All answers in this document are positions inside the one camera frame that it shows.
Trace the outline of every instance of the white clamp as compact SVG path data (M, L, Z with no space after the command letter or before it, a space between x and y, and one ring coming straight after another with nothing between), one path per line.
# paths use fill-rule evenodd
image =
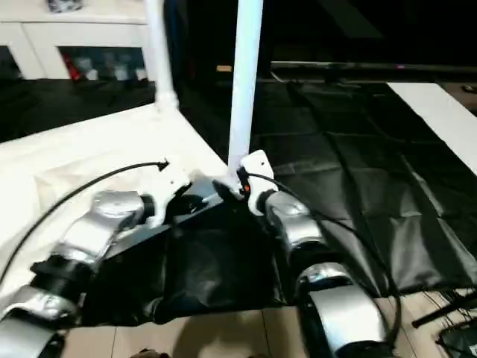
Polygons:
M162 225L165 219L165 210L169 201L175 196L176 192L183 186L190 184L189 176L177 164L169 163L157 178L154 189L148 190L154 200L154 216L146 219L146 225L149 228L155 228Z
M248 174L260 174L271 179L274 178L274 170L271 168L270 162L268 162L267 155L262 150L254 151L252 154L243 157L240 160L240 165ZM248 208L252 214L262 216L263 213L257 209L259 196L268 190L278 191L278 187L270 181L252 176L248 177L248 183L250 184Z

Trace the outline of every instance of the black cable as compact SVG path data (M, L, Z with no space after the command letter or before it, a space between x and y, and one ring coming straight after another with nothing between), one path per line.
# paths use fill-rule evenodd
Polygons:
M292 189L290 189L285 184L280 183L278 180L269 178L265 175L256 174L256 173L247 173L247 175L250 176L250 177L256 177L256 178L261 178L263 180L267 180L267 181L275 184L276 186L278 186L284 192L287 192L291 196L294 196L297 200L301 201L302 203L304 203L304 204L306 203L306 201L304 201L297 193L295 193ZM383 272L386 276L386 279L389 282L389 291L390 291L391 295L394 297L394 299L396 300L396 314L394 315L394 322L393 322L393 325L392 325L391 329L389 330L389 332L386 336L386 341L388 342L388 344L391 347L393 347L395 342L396 342L397 335L399 334L399 329L401 327L402 303L401 303L401 299L399 298L399 289L397 288L396 282L393 279L393 275L391 274L390 269L385 264L385 262L381 259L381 257L376 253L374 248L372 248L371 245L369 245L367 243L367 241L364 239L364 237L360 233L358 233L358 231L356 231L352 227L349 227L346 224L343 224L339 220L336 220L336 219L322 213L319 210L310 210L310 211L311 211L311 213L314 213L317 216L320 216L322 219L325 219L329 222L332 222L333 224L336 224L337 226L342 227L343 229L351 232L360 241L360 243L366 248L366 250L371 255L371 257L376 261L376 263L378 264L380 269L383 270Z
M88 183L83 184L82 186L78 187L77 189L73 190L69 194L66 194L63 196L59 201L57 201L55 204L53 204L48 210L46 210L35 222L34 224L28 229L26 234L22 237L22 239L19 241L18 244L16 244L15 249L13 250L12 254L8 258L7 264L5 265L3 272L1 273L0 276L0 287L3 284L3 281L5 277L7 276L8 271L10 270L10 267L12 266L13 261L15 260L16 255L19 253L19 251L22 249L23 245L27 242L28 238L31 236L31 234L61 205L66 203L69 199L73 198L80 192L84 191L85 189L88 189L90 186L95 185L96 183L107 179L109 177L112 177L113 175L116 175L118 173L126 172L131 169L137 169L137 168L142 168L143 166L157 166L159 170L162 170L164 168L164 163L161 162L146 162L146 163L137 163L133 164L131 166L125 166L123 168L119 168L116 170L113 170L112 172L103 174Z

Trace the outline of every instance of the white vertical post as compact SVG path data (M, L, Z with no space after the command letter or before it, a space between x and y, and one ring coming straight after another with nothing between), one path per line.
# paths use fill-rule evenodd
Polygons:
M238 0L228 160L231 172L240 166L250 146L262 9L263 0Z
M164 0L145 0L149 41L156 67L156 106L159 109L179 104L172 84L167 37L164 25Z

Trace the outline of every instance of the red object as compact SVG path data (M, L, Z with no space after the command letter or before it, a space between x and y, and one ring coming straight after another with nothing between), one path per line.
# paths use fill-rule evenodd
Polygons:
M77 81L81 78L81 72L73 64L72 59L67 54L63 55L63 60L65 61L66 68L68 69L69 77L73 81Z

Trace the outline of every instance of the black cloth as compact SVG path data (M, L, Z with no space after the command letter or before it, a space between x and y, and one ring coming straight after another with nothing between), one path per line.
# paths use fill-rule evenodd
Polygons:
M153 97L148 84L0 84L1 140ZM186 86L180 101L226 159L231 84ZM476 177L386 85L258 83L251 149L259 148L277 179L376 248L402 293L477 283ZM369 291L388 295L358 240L331 222L320 225L331 245L349 254ZM105 262L87 295L84 324L136 325L290 304L274 243L246 207L223 204Z
M449 358L470 358L477 354L477 321L464 322L439 333L437 343Z

